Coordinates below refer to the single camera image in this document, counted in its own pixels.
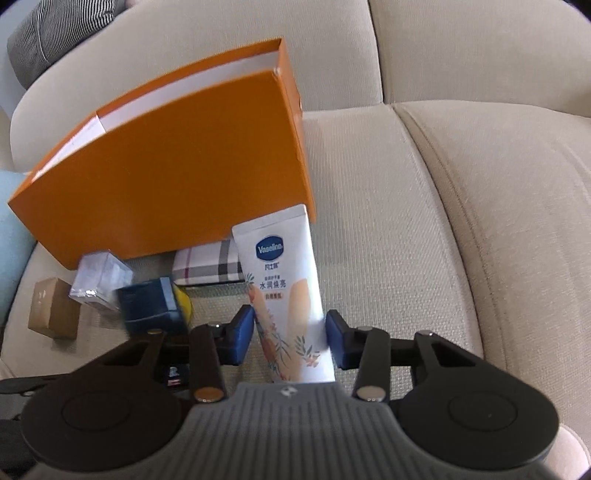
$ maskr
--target light blue fabric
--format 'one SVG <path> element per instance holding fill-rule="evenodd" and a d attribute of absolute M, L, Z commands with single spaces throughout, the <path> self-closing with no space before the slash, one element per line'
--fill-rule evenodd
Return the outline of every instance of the light blue fabric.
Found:
<path fill-rule="evenodd" d="M 0 170 L 0 327 L 6 323 L 14 294 L 35 239 L 6 203 L 25 179 L 22 173 Z"/>

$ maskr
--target beige couch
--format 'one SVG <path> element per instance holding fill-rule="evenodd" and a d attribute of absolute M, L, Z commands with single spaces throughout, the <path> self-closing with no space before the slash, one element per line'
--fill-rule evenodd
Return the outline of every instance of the beige couch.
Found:
<path fill-rule="evenodd" d="M 276 36 L 306 110 L 325 307 L 402 338 L 433 329 L 544 391 L 566 426 L 551 463 L 575 478 L 591 445 L 591 25 L 563 1 L 144 0 L 25 94 L 15 168 L 136 85 Z M 134 265 L 147 278 L 170 260 Z M 1 353 L 14 375 L 125 340 L 87 310 L 75 342 L 27 330 L 33 285 L 52 275 L 73 272 L 39 245 Z M 246 300 L 240 286 L 191 295 L 196 322 Z M 267 378 L 259 353 L 233 380 Z M 393 377 L 402 395 L 410 381 Z"/>

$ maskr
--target transparent case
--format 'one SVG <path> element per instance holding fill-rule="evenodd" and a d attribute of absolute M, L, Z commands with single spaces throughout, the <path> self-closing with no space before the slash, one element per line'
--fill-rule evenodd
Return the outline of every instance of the transparent case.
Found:
<path fill-rule="evenodd" d="M 131 285 L 133 277 L 133 271 L 111 252 L 87 254 L 78 265 L 70 298 L 101 313 L 115 314 L 119 312 L 115 290 Z"/>

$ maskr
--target vaseline logo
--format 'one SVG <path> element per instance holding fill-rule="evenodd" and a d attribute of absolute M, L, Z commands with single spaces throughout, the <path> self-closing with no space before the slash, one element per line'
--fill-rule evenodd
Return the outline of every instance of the vaseline logo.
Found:
<path fill-rule="evenodd" d="M 256 244 L 256 256 L 265 262 L 279 258 L 283 253 L 283 239 L 280 236 L 266 236 Z"/>

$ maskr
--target vaseline tube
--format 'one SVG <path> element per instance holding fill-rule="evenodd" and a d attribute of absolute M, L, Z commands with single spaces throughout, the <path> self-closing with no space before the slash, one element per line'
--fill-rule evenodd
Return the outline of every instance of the vaseline tube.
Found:
<path fill-rule="evenodd" d="M 232 233 L 273 380 L 334 381 L 306 206 L 241 223 Z"/>

